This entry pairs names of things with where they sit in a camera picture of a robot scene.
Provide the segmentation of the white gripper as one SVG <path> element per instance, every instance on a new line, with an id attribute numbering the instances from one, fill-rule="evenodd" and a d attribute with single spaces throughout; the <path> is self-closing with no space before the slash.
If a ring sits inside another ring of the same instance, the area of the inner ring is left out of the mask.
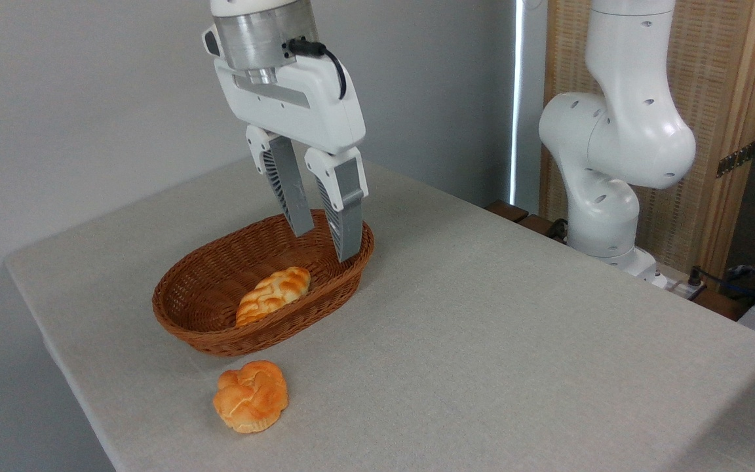
<path id="1" fill-rule="evenodd" d="M 317 179 L 339 262 L 357 255 L 362 200 L 369 192 L 355 146 L 366 129 L 345 67 L 326 45 L 291 39 L 282 44 L 290 63 L 275 69 L 276 83 L 255 84 L 227 65 L 216 27 L 202 37 L 229 108 L 253 125 L 246 128 L 246 140 L 255 167 L 269 180 L 294 236 L 311 231 L 314 221 L 291 140 L 312 147 L 305 162 Z"/>

